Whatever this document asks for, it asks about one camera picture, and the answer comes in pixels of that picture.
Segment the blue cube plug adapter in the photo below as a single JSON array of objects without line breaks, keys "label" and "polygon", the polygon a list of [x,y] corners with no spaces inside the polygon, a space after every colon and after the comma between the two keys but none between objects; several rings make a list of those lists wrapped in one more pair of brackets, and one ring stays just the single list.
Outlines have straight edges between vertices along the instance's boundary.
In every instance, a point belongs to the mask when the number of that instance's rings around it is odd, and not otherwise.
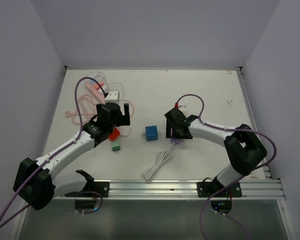
[{"label": "blue cube plug adapter", "polygon": [[158,136],[158,128],[156,125],[146,126],[145,127],[145,138],[147,142],[157,141]]}]

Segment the purple power strip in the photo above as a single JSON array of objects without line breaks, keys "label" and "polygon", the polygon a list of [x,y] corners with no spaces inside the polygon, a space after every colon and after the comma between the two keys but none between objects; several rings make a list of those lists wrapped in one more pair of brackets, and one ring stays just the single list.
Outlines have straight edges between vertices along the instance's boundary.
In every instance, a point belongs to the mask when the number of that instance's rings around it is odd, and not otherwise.
[{"label": "purple power strip", "polygon": [[172,144],[175,144],[175,145],[180,145],[184,142],[184,139],[179,139],[179,138],[174,138],[174,137],[171,137],[170,138],[170,142]]}]

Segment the red cube socket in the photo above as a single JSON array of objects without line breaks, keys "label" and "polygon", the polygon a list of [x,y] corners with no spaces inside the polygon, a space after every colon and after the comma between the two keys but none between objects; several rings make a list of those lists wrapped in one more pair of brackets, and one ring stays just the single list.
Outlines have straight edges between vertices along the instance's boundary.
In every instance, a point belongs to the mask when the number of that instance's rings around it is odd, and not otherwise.
[{"label": "red cube socket", "polygon": [[113,132],[108,136],[110,141],[115,141],[120,136],[120,131],[115,127]]}]

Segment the pink power strip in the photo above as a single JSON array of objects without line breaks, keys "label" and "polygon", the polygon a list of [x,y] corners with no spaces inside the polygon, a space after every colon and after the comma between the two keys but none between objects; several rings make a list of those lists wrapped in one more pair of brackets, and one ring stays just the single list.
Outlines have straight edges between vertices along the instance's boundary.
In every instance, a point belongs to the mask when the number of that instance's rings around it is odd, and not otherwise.
[{"label": "pink power strip", "polygon": [[105,97],[102,89],[98,84],[96,84],[94,81],[86,81],[85,86],[95,95],[95,97],[101,102],[105,102]]}]

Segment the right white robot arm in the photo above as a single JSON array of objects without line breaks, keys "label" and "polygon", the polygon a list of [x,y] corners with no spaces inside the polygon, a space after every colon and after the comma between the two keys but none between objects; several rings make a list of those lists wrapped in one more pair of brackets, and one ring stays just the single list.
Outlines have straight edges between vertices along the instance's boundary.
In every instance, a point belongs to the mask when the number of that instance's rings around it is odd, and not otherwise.
[{"label": "right white robot arm", "polygon": [[225,148],[229,164],[212,180],[211,187],[204,186],[217,196],[225,196],[231,190],[230,184],[238,178],[248,176],[268,154],[256,134],[246,124],[228,130],[225,126],[201,122],[196,115],[186,117],[176,107],[164,116],[167,138],[203,139]]}]

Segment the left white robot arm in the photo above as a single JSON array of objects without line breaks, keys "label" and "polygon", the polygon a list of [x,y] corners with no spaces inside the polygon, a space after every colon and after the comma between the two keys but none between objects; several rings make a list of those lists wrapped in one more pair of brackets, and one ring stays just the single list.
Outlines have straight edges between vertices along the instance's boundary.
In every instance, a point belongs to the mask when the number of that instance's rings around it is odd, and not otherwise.
[{"label": "left white robot arm", "polygon": [[97,104],[96,110],[97,114],[62,146],[35,160],[27,157],[20,163],[13,191],[33,209],[44,208],[54,197],[86,197],[97,193],[94,178],[84,170],[77,170],[67,178],[58,177],[70,163],[107,140],[117,127],[131,124],[127,103],[123,107],[113,102]]}]

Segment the green plug adapter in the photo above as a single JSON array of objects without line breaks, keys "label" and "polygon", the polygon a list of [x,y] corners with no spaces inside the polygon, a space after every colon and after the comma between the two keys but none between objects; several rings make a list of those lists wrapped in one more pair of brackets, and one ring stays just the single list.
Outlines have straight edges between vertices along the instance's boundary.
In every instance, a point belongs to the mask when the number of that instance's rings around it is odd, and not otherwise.
[{"label": "green plug adapter", "polygon": [[113,152],[118,152],[121,150],[121,143],[119,140],[116,140],[116,141],[112,141],[111,142],[111,150]]}]

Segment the white plug adapter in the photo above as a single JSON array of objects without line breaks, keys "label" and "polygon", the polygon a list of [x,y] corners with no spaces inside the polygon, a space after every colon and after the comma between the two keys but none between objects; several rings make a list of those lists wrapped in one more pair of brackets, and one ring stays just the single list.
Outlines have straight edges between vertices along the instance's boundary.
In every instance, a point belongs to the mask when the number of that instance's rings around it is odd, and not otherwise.
[{"label": "white plug adapter", "polygon": [[119,135],[123,137],[129,136],[131,131],[131,128],[129,126],[120,126],[117,129],[119,131]]}]

